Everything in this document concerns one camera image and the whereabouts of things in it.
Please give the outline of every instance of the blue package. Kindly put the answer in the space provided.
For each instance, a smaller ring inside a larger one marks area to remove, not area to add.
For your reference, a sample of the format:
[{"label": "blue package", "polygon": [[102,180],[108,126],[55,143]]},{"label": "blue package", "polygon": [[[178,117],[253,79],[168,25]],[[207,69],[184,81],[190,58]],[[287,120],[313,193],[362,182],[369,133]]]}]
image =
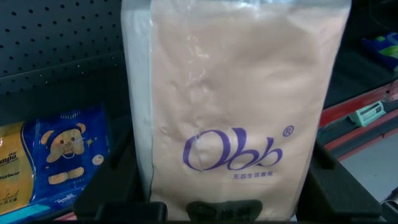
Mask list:
[{"label": "blue package", "polygon": [[392,71],[398,71],[398,34],[390,32],[375,39],[362,39],[362,44]]},{"label": "blue package", "polygon": [[106,124],[98,105],[0,127],[2,223],[70,206],[108,155]]}]

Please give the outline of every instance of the white package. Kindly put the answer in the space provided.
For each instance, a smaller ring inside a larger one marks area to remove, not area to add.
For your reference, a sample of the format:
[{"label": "white package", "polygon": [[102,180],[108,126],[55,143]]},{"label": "white package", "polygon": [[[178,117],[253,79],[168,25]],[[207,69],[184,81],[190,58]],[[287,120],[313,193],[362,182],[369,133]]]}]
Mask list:
[{"label": "white package", "polygon": [[288,220],[350,0],[124,0],[144,192],[169,220]]}]

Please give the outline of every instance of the plastic bag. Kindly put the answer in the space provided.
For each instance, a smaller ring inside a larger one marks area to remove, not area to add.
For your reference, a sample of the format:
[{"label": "plastic bag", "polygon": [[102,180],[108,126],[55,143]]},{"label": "plastic bag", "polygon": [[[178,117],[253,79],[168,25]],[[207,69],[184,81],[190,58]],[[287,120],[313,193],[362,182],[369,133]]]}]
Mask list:
[{"label": "plastic bag", "polygon": [[286,220],[350,0],[124,1],[145,193],[170,220]]}]

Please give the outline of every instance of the store shelf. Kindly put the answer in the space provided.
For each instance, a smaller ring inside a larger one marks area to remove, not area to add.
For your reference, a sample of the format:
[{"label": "store shelf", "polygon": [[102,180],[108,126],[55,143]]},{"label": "store shelf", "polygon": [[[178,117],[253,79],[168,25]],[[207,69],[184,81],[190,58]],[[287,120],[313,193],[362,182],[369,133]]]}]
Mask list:
[{"label": "store shelf", "polygon": [[397,73],[382,66],[358,41],[343,45],[336,58],[320,127],[383,100],[397,79]]}]

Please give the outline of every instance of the black pegboard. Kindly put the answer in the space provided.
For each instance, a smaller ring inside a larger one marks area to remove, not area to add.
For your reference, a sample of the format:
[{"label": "black pegboard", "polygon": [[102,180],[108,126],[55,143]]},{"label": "black pegboard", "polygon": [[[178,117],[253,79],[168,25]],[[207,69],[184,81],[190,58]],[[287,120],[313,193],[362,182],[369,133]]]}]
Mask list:
[{"label": "black pegboard", "polygon": [[120,0],[0,0],[0,94],[122,65]]}]

